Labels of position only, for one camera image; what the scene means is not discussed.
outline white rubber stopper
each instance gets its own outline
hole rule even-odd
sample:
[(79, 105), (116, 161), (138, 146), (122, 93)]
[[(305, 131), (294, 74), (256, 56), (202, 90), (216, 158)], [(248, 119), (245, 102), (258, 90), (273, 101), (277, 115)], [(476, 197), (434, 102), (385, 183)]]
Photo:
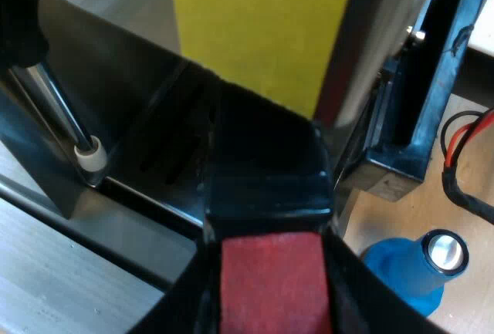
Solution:
[(77, 161), (83, 170), (88, 172), (97, 172), (102, 170), (107, 165), (107, 152), (101, 144), (100, 139), (91, 135), (91, 140), (93, 141), (94, 150), (89, 152), (79, 151), (76, 146), (74, 146), (74, 153), (76, 153)]

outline red foam pad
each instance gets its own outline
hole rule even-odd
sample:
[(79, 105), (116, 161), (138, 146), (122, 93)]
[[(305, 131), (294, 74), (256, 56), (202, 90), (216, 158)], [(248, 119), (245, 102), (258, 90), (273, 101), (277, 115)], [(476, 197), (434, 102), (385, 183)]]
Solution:
[(320, 235), (224, 240), (221, 307), (221, 334), (331, 333)]

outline wooden table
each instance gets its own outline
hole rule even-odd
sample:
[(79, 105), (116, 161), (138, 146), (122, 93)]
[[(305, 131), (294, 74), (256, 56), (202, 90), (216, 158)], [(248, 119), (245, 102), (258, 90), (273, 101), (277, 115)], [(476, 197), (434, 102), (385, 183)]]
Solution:
[[(449, 99), (444, 120), (462, 110), (485, 110), (456, 95)], [(458, 119), (446, 136), (473, 117)], [(458, 161), (458, 184), (464, 192), (494, 204), (494, 129), (470, 141)], [(494, 226), (457, 207), (442, 190), (444, 157), (436, 138), (425, 182), (396, 203), (361, 191), (344, 240), (360, 254), (385, 238), (417, 239), (427, 231), (446, 228), (461, 235), (470, 252), (467, 270), (445, 286), (439, 308), (430, 320), (450, 333), (494, 333)]]

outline metal rod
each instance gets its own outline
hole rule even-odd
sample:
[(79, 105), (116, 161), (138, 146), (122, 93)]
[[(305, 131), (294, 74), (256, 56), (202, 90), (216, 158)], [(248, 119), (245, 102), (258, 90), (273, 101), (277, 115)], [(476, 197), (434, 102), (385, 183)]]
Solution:
[(43, 95), (58, 121), (73, 138), (75, 145), (81, 152), (93, 150), (93, 140), (85, 126), (81, 123), (76, 112), (70, 106), (70, 102), (56, 80), (54, 74), (45, 61), (22, 70), (15, 67), (15, 73), (21, 74), (20, 80), (29, 85), (36, 85)]

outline blue bottle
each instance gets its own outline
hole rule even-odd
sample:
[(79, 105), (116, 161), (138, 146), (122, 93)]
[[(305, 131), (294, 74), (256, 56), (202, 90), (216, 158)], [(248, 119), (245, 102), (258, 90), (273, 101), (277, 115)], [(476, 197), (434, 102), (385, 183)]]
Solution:
[(441, 303), (445, 283), (465, 271), (469, 251), (454, 232), (434, 230), (416, 241), (380, 241), (365, 253), (364, 263), (401, 299), (427, 316)]

